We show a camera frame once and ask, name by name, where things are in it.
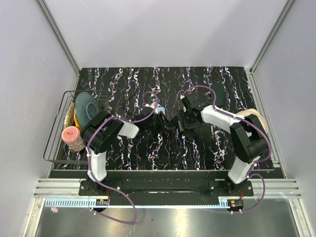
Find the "metal floor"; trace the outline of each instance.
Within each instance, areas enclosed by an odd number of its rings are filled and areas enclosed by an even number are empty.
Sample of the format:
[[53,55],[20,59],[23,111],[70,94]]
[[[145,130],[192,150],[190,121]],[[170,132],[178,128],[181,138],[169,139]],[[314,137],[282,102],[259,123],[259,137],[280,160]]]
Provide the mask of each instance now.
[[[245,209],[255,200],[245,200]],[[131,209],[108,209],[105,213],[132,220]],[[138,223],[124,225],[88,209],[43,209],[38,237],[296,237],[299,236],[284,199],[266,199],[253,212],[219,214],[203,209],[138,209]]]

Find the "pink lid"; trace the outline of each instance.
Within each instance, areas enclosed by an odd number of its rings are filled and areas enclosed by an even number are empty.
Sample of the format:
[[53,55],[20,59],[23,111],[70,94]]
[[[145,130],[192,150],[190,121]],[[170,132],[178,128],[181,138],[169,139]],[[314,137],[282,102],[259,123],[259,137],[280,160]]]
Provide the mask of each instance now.
[[70,143],[77,140],[79,136],[80,130],[75,126],[70,126],[64,129],[64,131],[61,134],[61,139],[63,139],[63,141],[66,143]]

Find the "blue plate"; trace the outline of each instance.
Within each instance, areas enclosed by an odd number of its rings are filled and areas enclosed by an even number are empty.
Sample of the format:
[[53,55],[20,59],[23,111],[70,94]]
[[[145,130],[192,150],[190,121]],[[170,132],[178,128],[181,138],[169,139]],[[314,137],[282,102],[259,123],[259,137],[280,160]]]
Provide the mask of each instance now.
[[75,101],[76,119],[80,126],[85,127],[98,113],[98,103],[88,92],[81,92]]

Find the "wire rack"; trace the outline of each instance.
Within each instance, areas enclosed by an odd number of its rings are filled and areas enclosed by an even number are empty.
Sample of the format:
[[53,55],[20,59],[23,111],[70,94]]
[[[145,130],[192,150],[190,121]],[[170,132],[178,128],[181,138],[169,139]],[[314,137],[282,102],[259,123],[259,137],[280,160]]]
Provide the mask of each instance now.
[[[79,166],[83,165],[83,168],[87,166],[86,149],[80,152],[74,152],[69,149],[66,143],[61,139],[61,133],[63,131],[64,119],[67,113],[67,109],[70,104],[76,100],[76,97],[83,91],[72,90],[66,91],[63,94],[59,110],[55,117],[53,126],[51,128],[47,144],[45,146],[43,159],[53,162],[57,167],[64,168],[65,166]],[[100,110],[106,110],[108,108],[108,94],[104,90],[85,90],[92,94],[97,101]]]

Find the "dish rack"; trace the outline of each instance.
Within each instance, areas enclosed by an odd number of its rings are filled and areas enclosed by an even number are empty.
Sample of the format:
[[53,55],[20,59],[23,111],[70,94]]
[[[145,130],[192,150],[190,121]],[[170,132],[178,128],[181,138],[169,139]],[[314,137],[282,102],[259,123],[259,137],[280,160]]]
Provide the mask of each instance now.
[[[55,163],[53,169],[87,169],[88,161],[86,149],[74,152],[69,149],[67,144],[61,139],[64,119],[72,102],[83,90],[66,91],[63,94],[57,115],[52,125],[47,144],[44,149],[43,159]],[[104,90],[85,90],[92,94],[97,101],[100,110],[108,108],[108,93]]]

